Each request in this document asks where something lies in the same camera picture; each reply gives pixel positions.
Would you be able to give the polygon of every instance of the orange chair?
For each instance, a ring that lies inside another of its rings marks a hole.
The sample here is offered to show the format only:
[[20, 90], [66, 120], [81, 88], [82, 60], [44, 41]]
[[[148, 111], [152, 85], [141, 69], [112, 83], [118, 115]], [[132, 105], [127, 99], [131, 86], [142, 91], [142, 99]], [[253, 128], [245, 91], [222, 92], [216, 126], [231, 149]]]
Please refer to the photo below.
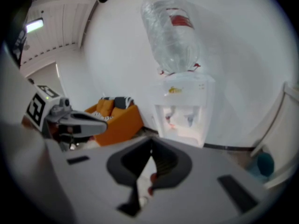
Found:
[[[90, 114], [95, 112], [99, 103], [85, 112]], [[113, 118], [107, 121], [108, 129], [104, 133], [94, 136], [100, 146], [128, 141], [143, 127], [138, 107], [131, 98], [114, 98], [114, 107], [110, 116]]]

